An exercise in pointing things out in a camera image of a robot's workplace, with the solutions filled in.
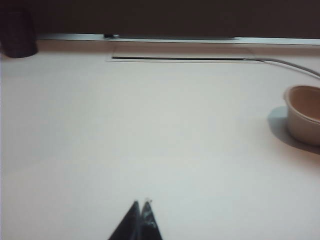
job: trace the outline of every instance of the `black pointed object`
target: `black pointed object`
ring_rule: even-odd
[[[138,240],[140,238],[140,209],[135,201],[109,240]]]
[[[162,240],[149,202],[146,202],[143,206],[140,224],[140,240]]]

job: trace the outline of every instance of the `dark cylindrical container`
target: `dark cylindrical container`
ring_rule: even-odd
[[[34,23],[26,9],[0,10],[0,42],[4,54],[11,58],[24,58],[38,52]]]

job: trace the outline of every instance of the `black cable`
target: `black cable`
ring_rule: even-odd
[[[258,62],[273,62],[288,65],[296,69],[306,71],[308,73],[314,74],[320,78],[320,73],[314,71],[310,68],[291,63],[284,60],[279,60],[275,58],[264,58],[264,57],[254,57],[254,58],[244,58],[244,57],[156,57],[156,56],[113,56],[113,59],[124,59],[124,60],[207,60],[207,61],[258,61]]]
[[[279,59],[257,57],[257,58],[244,58],[243,60],[244,61],[258,61],[258,62],[273,62],[273,63],[284,64],[284,65],[288,65],[288,66],[294,67],[296,69],[301,69],[303,71],[306,71],[308,73],[311,73],[311,74],[314,74],[314,75],[320,77],[320,73],[317,72],[317,71],[314,71],[314,70],[312,70],[310,68],[307,68],[305,66],[301,66],[301,65],[298,65],[298,64],[295,64],[295,63],[291,63],[291,62],[283,61],[283,60],[279,60]]]

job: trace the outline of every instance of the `gray cable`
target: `gray cable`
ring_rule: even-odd
[[[257,58],[244,58],[243,60],[247,60],[247,61],[259,61],[259,62],[274,62],[274,63],[279,63],[279,64],[284,64],[284,65],[288,65],[297,69],[301,69],[304,70],[308,73],[314,74],[318,77],[320,77],[320,73],[317,71],[314,71],[310,68],[304,67],[304,66],[300,66],[298,64],[294,64],[288,61],[283,61],[283,60],[279,60],[279,59],[274,59],[274,58],[264,58],[264,57],[257,57]]]

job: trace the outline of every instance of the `dark wall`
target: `dark wall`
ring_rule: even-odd
[[[38,33],[320,38],[319,0],[2,0]]]

